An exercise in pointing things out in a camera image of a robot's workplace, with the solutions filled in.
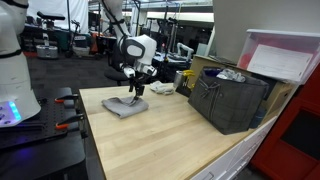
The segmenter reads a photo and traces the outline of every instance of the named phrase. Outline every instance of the gray storage bin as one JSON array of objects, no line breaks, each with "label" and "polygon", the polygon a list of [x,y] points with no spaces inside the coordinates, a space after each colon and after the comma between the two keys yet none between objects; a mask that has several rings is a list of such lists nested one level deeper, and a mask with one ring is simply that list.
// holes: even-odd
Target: gray storage bin
[{"label": "gray storage bin", "polygon": [[204,67],[189,97],[189,104],[203,115],[222,134],[247,131],[268,84],[244,76],[245,82],[224,80],[209,76]]}]

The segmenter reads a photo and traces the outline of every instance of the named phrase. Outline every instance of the wooden tabletop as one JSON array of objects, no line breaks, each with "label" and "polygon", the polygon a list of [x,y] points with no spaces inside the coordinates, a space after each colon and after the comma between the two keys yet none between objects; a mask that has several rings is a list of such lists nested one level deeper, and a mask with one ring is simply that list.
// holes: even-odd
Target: wooden tabletop
[{"label": "wooden tabletop", "polygon": [[127,86],[80,90],[108,180],[188,179],[253,132],[223,135],[186,97],[156,94],[149,86],[142,96],[149,109],[119,119],[101,101],[134,95],[128,90]]}]

